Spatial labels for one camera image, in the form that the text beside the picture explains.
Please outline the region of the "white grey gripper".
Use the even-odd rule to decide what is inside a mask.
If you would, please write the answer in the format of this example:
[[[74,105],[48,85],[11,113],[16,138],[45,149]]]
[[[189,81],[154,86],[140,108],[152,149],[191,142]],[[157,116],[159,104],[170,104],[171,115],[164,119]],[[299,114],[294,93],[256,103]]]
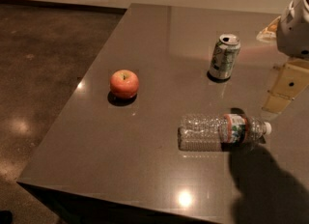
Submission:
[[[259,42],[275,42],[280,52],[295,58],[309,58],[309,0],[292,0],[256,36]],[[262,109],[280,114],[309,86],[309,62],[292,59],[279,68]]]

